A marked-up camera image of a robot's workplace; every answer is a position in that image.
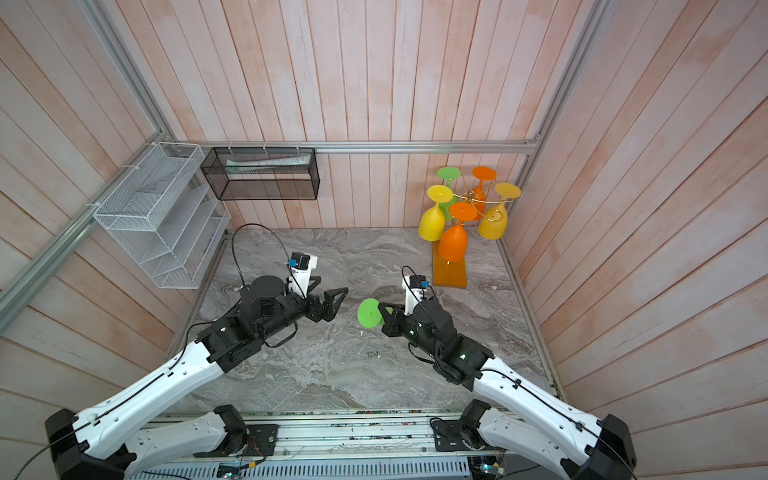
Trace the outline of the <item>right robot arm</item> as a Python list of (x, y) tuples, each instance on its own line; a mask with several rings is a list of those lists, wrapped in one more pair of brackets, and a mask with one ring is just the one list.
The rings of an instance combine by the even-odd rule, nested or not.
[(424, 352), (448, 382), (472, 392), (458, 421), (463, 441), (522, 456), (561, 479), (632, 479), (637, 456), (627, 424), (583, 412), (524, 379), (479, 342), (459, 333), (436, 299), (412, 308), (375, 304), (377, 326)]

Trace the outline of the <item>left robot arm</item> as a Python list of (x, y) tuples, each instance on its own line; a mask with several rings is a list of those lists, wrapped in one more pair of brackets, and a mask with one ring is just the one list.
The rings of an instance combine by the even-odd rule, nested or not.
[(197, 388), (260, 352), (270, 337), (298, 320), (332, 321), (345, 288), (301, 293), (289, 280), (261, 276), (239, 301), (162, 366), (111, 398), (75, 413), (62, 409), (45, 429), (61, 479), (125, 479), (180, 457), (237, 456), (249, 428), (232, 405), (162, 428), (147, 423)]

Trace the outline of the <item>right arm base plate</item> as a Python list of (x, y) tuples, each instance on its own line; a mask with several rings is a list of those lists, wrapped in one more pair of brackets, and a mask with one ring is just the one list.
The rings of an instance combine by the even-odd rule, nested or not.
[(482, 440), (477, 433), (472, 433), (466, 429), (460, 420), (432, 417), (429, 419), (429, 426), (433, 432), (434, 447), (438, 452), (505, 452), (505, 449), (491, 446)]

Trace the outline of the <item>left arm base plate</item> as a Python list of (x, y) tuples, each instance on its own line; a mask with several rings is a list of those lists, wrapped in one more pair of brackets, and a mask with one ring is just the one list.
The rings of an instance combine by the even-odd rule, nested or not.
[(247, 432), (230, 439), (227, 435), (223, 443), (210, 452), (194, 453), (195, 458), (255, 456), (268, 458), (274, 455), (278, 439), (277, 424), (249, 425)]

